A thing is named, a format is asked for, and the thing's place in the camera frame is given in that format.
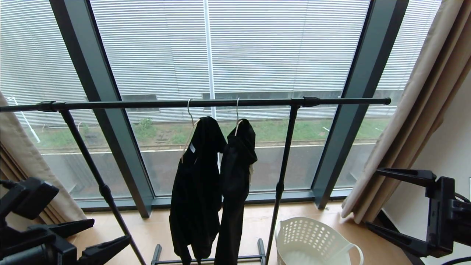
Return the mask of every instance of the laundry basket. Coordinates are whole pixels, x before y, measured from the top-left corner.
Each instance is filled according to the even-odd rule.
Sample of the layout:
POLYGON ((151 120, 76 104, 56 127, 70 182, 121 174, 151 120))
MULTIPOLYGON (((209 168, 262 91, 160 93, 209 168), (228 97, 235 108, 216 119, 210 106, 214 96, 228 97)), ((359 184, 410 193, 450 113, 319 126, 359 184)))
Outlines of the laundry basket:
POLYGON ((356 247, 330 226, 307 217, 294 217, 276 226, 278 265, 349 265, 349 250, 356 247))

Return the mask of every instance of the green lawn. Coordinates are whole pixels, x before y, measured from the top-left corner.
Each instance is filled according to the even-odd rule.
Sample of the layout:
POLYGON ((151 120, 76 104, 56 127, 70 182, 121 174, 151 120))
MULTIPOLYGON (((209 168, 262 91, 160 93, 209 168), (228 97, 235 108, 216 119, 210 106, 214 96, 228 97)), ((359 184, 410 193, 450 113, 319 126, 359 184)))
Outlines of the green lawn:
MULTIPOLYGON (((358 131, 357 140, 375 140, 388 123, 388 119, 367 118, 358 131)), ((328 136, 332 120, 297 120, 293 141, 324 140, 328 136)), ((219 122, 224 135, 228 135, 235 127, 235 122, 219 122)), ((257 142, 284 142, 288 120, 260 120, 251 122, 257 134, 257 142)), ((133 131, 140 146, 182 145, 185 144, 191 129, 190 123, 153 124, 150 119, 143 119, 139 124, 133 124, 133 131)), ((82 137, 90 147, 107 147, 100 128, 82 125, 79 128, 82 137)), ((38 148, 76 148, 76 144, 67 128, 35 128, 41 143, 38 148)))

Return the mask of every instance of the clothes rack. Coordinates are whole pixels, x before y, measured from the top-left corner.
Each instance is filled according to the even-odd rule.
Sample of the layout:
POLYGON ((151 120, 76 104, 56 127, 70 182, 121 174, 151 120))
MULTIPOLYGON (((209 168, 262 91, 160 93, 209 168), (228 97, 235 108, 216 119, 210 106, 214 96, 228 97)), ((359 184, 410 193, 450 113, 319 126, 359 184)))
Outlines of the clothes rack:
MULTIPOLYGON (((109 109, 109 108, 187 108, 187 107, 236 107, 236 106, 290 106, 288 131, 286 134, 286 141, 284 144, 283 159, 281 163, 280 177, 276 184, 276 196, 275 206, 273 209, 273 216, 271 220, 270 234, 268 237, 268 247, 265 254, 265 248, 263 240, 258 240, 258 255, 251 256, 239 256, 239 260, 259 260, 262 265, 268 265, 270 258, 271 246, 273 242, 273 236, 275 233, 276 218, 280 206, 281 196, 284 191, 284 176, 286 173, 286 166, 288 164, 288 156, 291 147, 292 135, 294 131, 294 123, 297 117, 298 109, 300 107, 314 107, 318 105, 349 105, 349 104, 384 104, 388 105, 391 103, 390 98, 381 99, 319 99, 315 97, 304 97, 299 99, 240 99, 240 100, 191 100, 190 102, 184 100, 178 101, 115 101, 115 102, 55 102, 55 101, 43 101, 38 104, 32 105, 17 105, 17 106, 4 106, 0 107, 0 112, 17 112, 17 111, 43 111, 43 112, 59 112, 62 115, 65 123, 72 133, 79 149, 87 162, 92 174, 97 181, 101 196, 105 199, 109 205, 114 217, 118 221, 119 226, 125 235, 131 236, 126 223, 124 222, 116 204, 114 203, 113 196, 107 184, 103 181, 98 169, 93 162, 90 152, 85 145, 80 132, 75 125, 75 121, 70 113, 70 110, 76 109, 109 109)), ((145 265, 144 258, 142 257, 136 243, 131 237, 131 247, 138 257, 139 262, 145 265)), ((179 260, 160 261, 160 253, 162 247, 157 245, 155 248, 154 256, 151 261, 151 265, 157 264, 178 264, 181 263, 179 260)), ((214 261, 214 258, 203 259, 203 262, 214 261)))

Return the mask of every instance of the floor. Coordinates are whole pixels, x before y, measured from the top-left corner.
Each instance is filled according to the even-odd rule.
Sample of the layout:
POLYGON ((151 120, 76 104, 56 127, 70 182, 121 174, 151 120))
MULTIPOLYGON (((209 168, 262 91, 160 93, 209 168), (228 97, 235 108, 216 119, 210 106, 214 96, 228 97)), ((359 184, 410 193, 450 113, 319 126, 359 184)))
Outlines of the floor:
MULTIPOLYGON (((351 218, 341 218, 341 203, 331 202, 325 210, 318 210, 314 203, 282 204, 278 214, 278 220, 285 220, 295 216, 305 216, 321 221, 342 234, 348 241, 357 244, 363 251, 364 264, 410 264, 401 249, 359 226, 351 218)), ((273 205, 247 206, 244 211, 244 232, 239 255, 258 254, 257 240, 262 238, 265 248, 268 244, 273 205)), ((148 219, 142 219, 136 211, 123 211, 122 216, 126 222, 139 250, 149 265, 157 244, 162 245, 161 260, 175 260, 178 257, 173 253, 170 227, 169 210, 154 210, 148 219)), ((109 241, 123 235, 114 216, 109 212, 88 213, 88 218, 95 219, 95 226, 79 235, 71 238, 77 247, 78 255, 90 245, 109 241)), ((350 251, 351 263, 359 264, 359 254, 356 249, 350 251)), ((117 256, 111 259, 109 265, 138 264, 130 246, 126 247, 117 256)), ((245 262, 243 264, 260 264, 257 262, 245 262)), ((272 247, 270 265, 276 264, 276 248, 272 247)))

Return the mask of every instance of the rack base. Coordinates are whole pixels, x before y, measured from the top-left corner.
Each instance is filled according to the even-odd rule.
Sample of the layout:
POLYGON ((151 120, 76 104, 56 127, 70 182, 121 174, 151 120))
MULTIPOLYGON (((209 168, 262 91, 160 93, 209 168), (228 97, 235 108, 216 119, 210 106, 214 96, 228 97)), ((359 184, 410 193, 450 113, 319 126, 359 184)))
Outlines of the rack base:
MULTIPOLYGON (((251 256, 239 256, 238 261, 240 262, 248 262, 248 261, 254 261, 254 260, 259 260, 262 265, 265 265, 265 259, 266 259, 266 254, 265 254, 265 247, 263 245, 263 240, 259 238, 257 245, 259 247, 259 254, 258 255, 251 255, 251 256)), ((162 252, 162 246, 157 245, 155 247, 154 251, 154 257, 152 258, 152 262, 150 263, 151 265, 158 265, 158 264, 182 264, 181 260, 163 260, 160 261, 160 253, 162 252)), ((214 262, 214 258, 204 258, 201 260, 201 262, 214 262)))

